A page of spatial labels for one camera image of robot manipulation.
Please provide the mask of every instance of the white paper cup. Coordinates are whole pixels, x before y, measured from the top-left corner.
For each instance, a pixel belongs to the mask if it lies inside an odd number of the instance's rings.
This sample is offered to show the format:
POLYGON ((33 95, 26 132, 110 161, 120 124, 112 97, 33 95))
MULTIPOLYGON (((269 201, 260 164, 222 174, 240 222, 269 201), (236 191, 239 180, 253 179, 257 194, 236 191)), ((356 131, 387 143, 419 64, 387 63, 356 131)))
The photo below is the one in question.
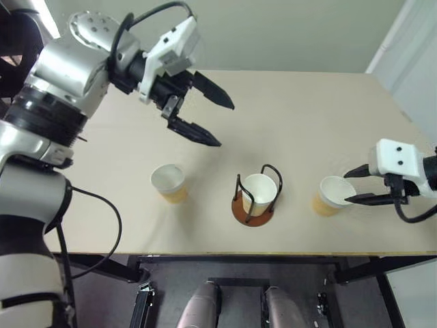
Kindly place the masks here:
POLYGON ((355 195, 354 186, 345 178, 327 176, 321 181, 319 191, 313 198, 313 209, 316 213, 329 217, 352 205, 351 202, 345 201, 345 198, 355 195))
MULTIPOLYGON (((257 173, 252 174, 244 179, 242 183, 249 193, 252 194, 255 199, 253 205, 252 216, 258 217, 266 211, 270 203, 276 197, 278 188, 276 183, 265 174, 257 173)), ((249 213, 251 209, 252 200, 244 191, 243 194, 243 209, 246 213, 249 213)))
POLYGON ((180 203, 188 196, 184 172, 174 164, 162 165, 155 169, 150 176, 150 182, 172 204, 180 203))

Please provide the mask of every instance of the floor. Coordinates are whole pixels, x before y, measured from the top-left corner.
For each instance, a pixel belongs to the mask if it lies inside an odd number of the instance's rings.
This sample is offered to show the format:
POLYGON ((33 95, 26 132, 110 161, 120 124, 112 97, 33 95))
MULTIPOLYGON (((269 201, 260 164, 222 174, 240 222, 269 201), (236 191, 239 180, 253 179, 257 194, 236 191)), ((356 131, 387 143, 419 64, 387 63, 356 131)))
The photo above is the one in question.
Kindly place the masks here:
MULTIPOLYGON (((126 263, 127 256, 115 256, 114 260, 126 263)), ((271 285, 292 296, 308 327, 328 327, 316 305, 317 293, 323 289, 328 272, 334 269, 331 265, 168 262, 146 267, 159 296, 156 328, 174 328, 195 289, 211 277, 269 279, 271 285)), ((80 328, 129 327, 137 284, 90 273, 77 279, 74 286, 80 328)), ((260 288, 223 287, 222 290, 223 308, 218 328, 260 327, 260 288)), ((336 285, 335 290, 346 328, 391 328, 374 279, 336 285)))

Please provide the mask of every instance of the beige tabletop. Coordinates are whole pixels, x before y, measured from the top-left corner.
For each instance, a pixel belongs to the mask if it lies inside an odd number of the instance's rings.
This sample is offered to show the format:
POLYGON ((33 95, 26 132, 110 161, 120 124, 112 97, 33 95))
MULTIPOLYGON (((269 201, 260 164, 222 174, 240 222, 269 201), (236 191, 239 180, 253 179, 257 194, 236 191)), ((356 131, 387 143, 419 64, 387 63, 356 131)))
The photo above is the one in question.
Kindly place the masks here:
MULTIPOLYGON (((109 198, 123 218, 117 249, 129 254, 426 254, 437 250, 437 219, 404 223, 393 206, 354 205, 320 217, 311 198, 327 175, 367 162, 381 138, 432 148, 371 76, 312 72, 204 72, 232 97, 235 111, 191 91, 180 117, 222 142, 209 148, 166 129, 154 105, 111 88, 65 171, 76 187, 109 198), (149 182, 153 169, 180 166, 189 198, 170 205, 149 182), (284 188, 273 218, 248 228, 231 212, 236 175, 277 167, 284 188)), ((351 180, 359 193, 386 193, 381 178, 351 180)), ((435 201, 416 197, 405 206, 419 214, 435 201)), ((110 250, 117 224, 111 209, 74 195, 64 218, 71 252, 110 250)), ((46 236, 59 251, 54 232, 46 236)))

